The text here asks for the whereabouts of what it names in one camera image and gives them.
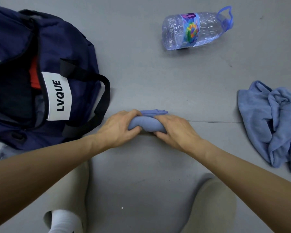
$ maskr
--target forearm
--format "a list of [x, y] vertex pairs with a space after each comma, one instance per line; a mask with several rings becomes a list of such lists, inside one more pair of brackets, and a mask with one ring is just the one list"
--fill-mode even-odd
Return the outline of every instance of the forearm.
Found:
[[102, 151], [99, 137], [92, 135], [0, 161], [0, 225]]
[[201, 143], [190, 154], [193, 158], [220, 178], [274, 232], [291, 232], [291, 182], [208, 141]]

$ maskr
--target hand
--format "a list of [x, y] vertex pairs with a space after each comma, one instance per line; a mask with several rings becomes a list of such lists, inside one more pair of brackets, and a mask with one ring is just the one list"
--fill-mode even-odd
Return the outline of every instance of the hand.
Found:
[[136, 109], [130, 112], [120, 111], [106, 121], [96, 133], [105, 150], [123, 145], [140, 133], [142, 130], [140, 126], [128, 131], [129, 123], [136, 116], [142, 116]]
[[181, 152], [191, 154], [194, 151], [194, 145], [203, 140], [184, 118], [175, 115], [159, 115], [155, 118], [164, 125], [167, 134], [162, 132], [154, 134]]

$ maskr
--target white sock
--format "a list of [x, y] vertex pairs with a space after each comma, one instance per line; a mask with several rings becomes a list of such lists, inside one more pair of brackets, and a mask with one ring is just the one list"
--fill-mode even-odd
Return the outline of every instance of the white sock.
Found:
[[68, 210], [52, 211], [52, 225], [49, 233], [73, 233], [76, 229], [81, 229], [80, 218]]

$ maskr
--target bottle label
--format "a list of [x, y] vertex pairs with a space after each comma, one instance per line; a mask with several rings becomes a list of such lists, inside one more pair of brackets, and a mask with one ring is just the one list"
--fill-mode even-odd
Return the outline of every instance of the bottle label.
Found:
[[199, 33], [199, 16], [197, 13], [188, 13], [181, 15], [183, 19], [184, 38], [180, 48], [188, 48], [194, 46], [197, 42]]

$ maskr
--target bottle handle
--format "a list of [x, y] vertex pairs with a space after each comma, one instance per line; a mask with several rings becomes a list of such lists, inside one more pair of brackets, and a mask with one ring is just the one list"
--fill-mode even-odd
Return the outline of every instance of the bottle handle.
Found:
[[228, 25], [227, 25], [227, 28], [226, 28], [226, 30], [225, 31], [228, 31], [229, 29], [231, 29], [232, 27], [233, 27], [233, 25], [234, 25], [234, 22], [233, 22], [233, 14], [232, 14], [232, 6], [226, 6], [226, 7], [223, 7], [221, 10], [219, 10], [218, 11], [218, 14], [217, 14], [217, 19], [219, 19], [220, 20], [220, 18], [218, 18], [218, 15], [221, 13], [221, 12], [223, 12], [223, 11], [225, 11], [225, 10], [229, 10], [228, 11], [228, 14], [230, 15], [230, 20], [228, 20], [229, 22], [228, 22]]

